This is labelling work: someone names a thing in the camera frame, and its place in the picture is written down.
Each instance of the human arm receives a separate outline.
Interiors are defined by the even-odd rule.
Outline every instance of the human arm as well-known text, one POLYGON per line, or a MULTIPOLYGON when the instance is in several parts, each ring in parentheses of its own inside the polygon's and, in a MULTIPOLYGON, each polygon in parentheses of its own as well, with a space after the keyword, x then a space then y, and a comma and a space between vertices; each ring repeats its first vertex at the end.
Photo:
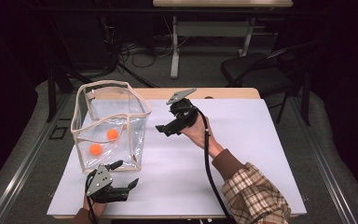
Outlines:
MULTIPOLYGON (((95 217, 99 220, 104 210, 106 209, 107 203, 94 203, 92 206, 92 210, 94 211, 95 217)), ((83 207, 80 208, 75 215, 74 219, 72 219, 73 224, 93 224, 89 217, 89 203, 87 202, 86 196, 83 200, 83 207)))
MULTIPOLYGON (((282 194, 251 163, 242 164, 215 139, 208 120, 209 155, 225 180, 222 191, 237 223, 286 223, 291 209, 282 194)), ((181 131, 198 147, 204 148, 202 118, 181 131)))

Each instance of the brown sleeve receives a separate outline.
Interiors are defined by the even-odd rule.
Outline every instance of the brown sleeve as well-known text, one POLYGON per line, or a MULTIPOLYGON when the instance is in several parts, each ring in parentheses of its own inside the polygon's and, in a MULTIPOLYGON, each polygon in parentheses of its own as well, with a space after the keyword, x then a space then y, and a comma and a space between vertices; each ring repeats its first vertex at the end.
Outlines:
POLYGON ((89 219, 89 211, 85 208, 80 208, 74 219, 71 221, 72 224, 92 224, 89 219))
POLYGON ((243 164, 235 158, 228 149, 220 152, 212 161, 212 165, 219 171, 224 180, 230 179, 240 169, 243 164))

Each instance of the clear plastic bag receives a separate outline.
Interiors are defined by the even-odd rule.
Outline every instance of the clear plastic bag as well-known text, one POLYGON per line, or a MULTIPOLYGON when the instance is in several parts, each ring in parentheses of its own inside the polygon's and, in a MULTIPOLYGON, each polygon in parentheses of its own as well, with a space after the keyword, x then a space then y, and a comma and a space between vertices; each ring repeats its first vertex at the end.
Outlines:
POLYGON ((83 172, 123 160, 116 171, 140 170, 151 105, 127 82, 83 85, 76 96, 71 132, 83 172))

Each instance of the ping pong ball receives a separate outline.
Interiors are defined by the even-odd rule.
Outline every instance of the ping pong ball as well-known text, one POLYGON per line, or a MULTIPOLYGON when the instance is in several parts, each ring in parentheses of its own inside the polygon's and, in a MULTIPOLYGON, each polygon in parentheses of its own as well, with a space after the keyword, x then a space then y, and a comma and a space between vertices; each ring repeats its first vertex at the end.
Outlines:
POLYGON ((109 131, 107 131, 106 135, 109 140, 115 140, 118 138, 118 132, 116 131, 116 129, 110 129, 109 131))
POLYGON ((103 148, 100 146, 100 144, 92 144, 89 147, 89 153, 91 153, 94 156, 98 156, 103 152, 103 148))

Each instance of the plaid sleeve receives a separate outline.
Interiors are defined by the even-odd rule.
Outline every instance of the plaid sleeve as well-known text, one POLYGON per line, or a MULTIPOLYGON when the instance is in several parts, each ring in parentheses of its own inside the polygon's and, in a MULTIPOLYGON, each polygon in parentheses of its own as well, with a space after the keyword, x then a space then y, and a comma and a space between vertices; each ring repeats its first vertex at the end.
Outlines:
POLYGON ((251 163, 222 188, 237 223, 287 223, 291 209, 278 189, 251 163))

